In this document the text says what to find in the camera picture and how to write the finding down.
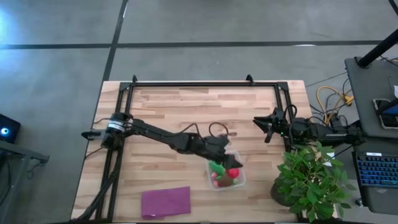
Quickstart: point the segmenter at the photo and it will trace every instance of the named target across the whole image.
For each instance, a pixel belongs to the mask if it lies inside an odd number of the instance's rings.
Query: purple towel
[[[191,213],[190,188],[150,190],[142,193],[141,216],[145,220]]]

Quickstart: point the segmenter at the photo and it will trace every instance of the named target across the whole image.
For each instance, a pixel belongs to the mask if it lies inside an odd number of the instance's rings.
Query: concrete floor
[[[122,0],[3,0],[0,44],[110,44],[121,5]],[[129,0],[119,42],[381,40],[397,20],[386,0]],[[311,84],[343,73],[345,58],[373,47],[117,49],[109,79],[135,74],[139,80],[242,80],[251,74],[257,80],[304,80],[318,107],[317,88],[340,90],[347,76]],[[0,50],[0,113],[22,123],[18,144],[51,155],[32,180],[24,179],[10,223],[69,219],[87,145],[80,133],[93,120],[108,55],[109,49]],[[396,55],[397,47],[385,54]],[[321,99],[329,94],[325,90]],[[358,118],[355,106],[341,114],[349,122]],[[354,180],[349,152],[340,159]],[[355,207],[355,194],[344,220],[398,222]]]

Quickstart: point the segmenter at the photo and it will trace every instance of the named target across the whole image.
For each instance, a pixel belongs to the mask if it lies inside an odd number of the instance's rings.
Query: green leaves
[[[305,208],[305,206],[300,204],[299,201],[297,201],[289,208],[289,212],[297,214],[297,213],[301,212],[302,210],[304,210],[304,208]]]
[[[351,208],[351,206],[348,205],[347,203],[340,203],[340,206],[343,208]]]
[[[312,204],[318,201],[317,196],[312,192],[310,188],[307,190],[307,199],[310,201]]]
[[[281,164],[281,165],[279,165],[277,167],[278,167],[279,171],[281,171],[281,172],[283,172],[285,170],[290,170],[290,168],[287,165],[285,165],[285,164]]]
[[[335,168],[333,170],[333,175],[335,176],[336,179],[340,179],[341,177],[341,170],[339,168]]]
[[[356,190],[356,187],[354,187],[352,184],[346,184],[346,187],[348,190]]]
[[[311,161],[311,160],[313,160],[314,158],[315,158],[315,155],[314,155],[314,154],[308,153],[308,154],[304,155],[304,160],[306,160],[306,161]]]
[[[341,180],[345,183],[347,181],[347,171],[343,171],[343,173],[341,174]]]
[[[310,220],[310,223],[312,223],[315,220],[315,212],[311,211],[308,213],[308,219]]]
[[[335,210],[332,203],[318,203],[317,208],[325,215],[332,215]]]
[[[304,174],[302,174],[300,171],[293,170],[293,174],[294,174],[294,176],[298,177],[299,179],[302,179],[302,180],[307,179],[307,177],[304,176]]]
[[[344,216],[344,210],[343,208],[351,208],[350,205],[348,205],[347,203],[340,203],[337,205],[338,208],[338,213],[341,215],[341,217]]]
[[[295,182],[294,179],[288,179],[288,178],[284,179],[284,184],[293,184],[294,182]]]
[[[330,162],[331,162],[333,165],[335,165],[335,166],[343,166],[343,163],[340,162],[340,161],[338,161],[337,159],[332,159]]]
[[[292,189],[290,196],[302,196],[302,194],[304,193],[303,188],[301,187],[295,187]]]
[[[350,190],[355,187],[345,184],[347,172],[339,168],[343,163],[327,155],[334,149],[322,146],[320,142],[314,147],[296,145],[295,149],[284,154],[284,163],[278,166],[280,175],[275,180],[278,191],[293,203],[289,212],[306,210],[308,219],[313,222],[316,217],[321,220],[330,218],[336,204],[336,209],[343,214],[340,210],[349,205],[341,203],[347,197],[342,187]],[[323,165],[327,161],[333,164],[332,168]]]
[[[306,204],[308,204],[310,201],[308,201],[307,198],[300,198],[300,199],[298,200],[298,202],[299,202],[300,204],[302,204],[302,205],[306,205]]]
[[[337,209],[338,209],[338,213],[340,214],[340,216],[341,216],[341,217],[344,217],[344,210],[343,210],[343,208],[342,208],[340,205],[338,205],[338,206],[337,206]]]

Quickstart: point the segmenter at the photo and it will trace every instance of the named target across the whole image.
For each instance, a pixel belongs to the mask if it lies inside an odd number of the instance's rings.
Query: wooden table
[[[287,82],[292,103],[298,108],[297,116],[311,116],[304,82]],[[119,83],[104,82],[95,121],[108,118],[114,112]],[[271,87],[135,87],[130,113],[148,124],[178,132],[190,123],[198,123],[201,134],[207,136],[208,125],[218,121],[236,132],[236,136],[230,137],[228,147],[240,153],[247,182],[234,190],[212,191],[206,179],[204,159],[177,154],[165,144],[132,136],[127,138],[124,147],[114,222],[146,222],[141,218],[142,192],[184,186],[191,188],[191,214],[151,222],[296,221],[289,208],[274,202],[270,195],[279,174],[277,165],[283,162],[283,140],[275,134],[272,141],[265,144],[264,133],[252,122],[254,116],[267,116],[274,107],[275,92]],[[107,121],[103,121],[94,128],[104,129],[106,124]],[[212,131],[221,133],[222,128],[214,125]],[[90,142],[87,153],[100,144],[100,140]],[[72,218],[78,217],[98,193],[105,155],[105,150],[99,151],[85,161]],[[104,204],[106,214],[108,203]]]

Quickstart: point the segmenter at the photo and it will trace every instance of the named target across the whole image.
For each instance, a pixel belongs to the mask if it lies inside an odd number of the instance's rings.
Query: clear plastic container
[[[235,159],[239,162],[242,162],[241,157],[239,156],[239,153],[237,151],[228,151],[228,154],[232,154],[235,156]],[[206,170],[207,170],[207,179],[208,179],[208,184],[212,190],[219,191],[219,190],[228,190],[228,189],[233,189],[236,187],[242,187],[246,184],[246,176],[244,175],[244,170],[243,167],[239,168],[239,175],[237,178],[235,178],[236,183],[234,185],[228,186],[228,187],[215,187],[213,185],[213,179],[211,178],[211,174],[213,171],[210,169],[209,162],[206,161]]]

